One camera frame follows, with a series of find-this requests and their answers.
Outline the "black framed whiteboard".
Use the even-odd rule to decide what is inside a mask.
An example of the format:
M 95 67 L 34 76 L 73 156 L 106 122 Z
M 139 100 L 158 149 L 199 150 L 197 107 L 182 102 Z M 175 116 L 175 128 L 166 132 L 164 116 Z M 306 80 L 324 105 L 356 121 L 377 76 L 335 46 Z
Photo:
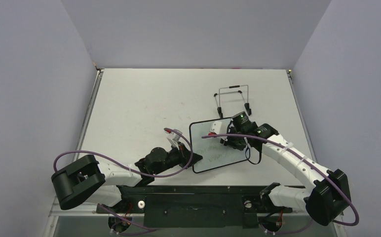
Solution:
M 202 160 L 192 166 L 192 170 L 196 174 L 246 161 L 244 151 L 224 146 L 220 137 L 203 138 L 203 136 L 209 135 L 211 123 L 217 120 L 223 122 L 223 133 L 226 133 L 228 125 L 231 125 L 230 117 L 197 121 L 189 125 L 193 151 L 203 156 Z

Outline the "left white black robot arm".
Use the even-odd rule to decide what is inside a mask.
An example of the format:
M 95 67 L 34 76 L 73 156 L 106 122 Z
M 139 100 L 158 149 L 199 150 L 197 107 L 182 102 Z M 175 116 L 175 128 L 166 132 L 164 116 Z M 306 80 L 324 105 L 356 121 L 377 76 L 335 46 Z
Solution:
M 181 142 L 172 146 L 170 151 L 154 148 L 144 158 L 125 168 L 114 161 L 99 162 L 96 156 L 96 152 L 87 152 L 78 160 L 56 169 L 51 176 L 62 210 L 91 202 L 123 212 L 129 200 L 121 194 L 120 186 L 143 187 L 175 166 L 187 169 L 203 159 L 202 155 L 192 153 Z

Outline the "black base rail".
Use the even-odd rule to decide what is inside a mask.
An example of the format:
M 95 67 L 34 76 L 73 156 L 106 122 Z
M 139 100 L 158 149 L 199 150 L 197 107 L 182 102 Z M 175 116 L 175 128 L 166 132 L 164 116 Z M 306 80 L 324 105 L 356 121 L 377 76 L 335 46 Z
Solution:
M 148 228 L 257 228 L 261 217 L 291 213 L 291 208 L 267 207 L 264 186 L 120 186 L 120 202 L 102 205 L 118 215 L 142 217 Z

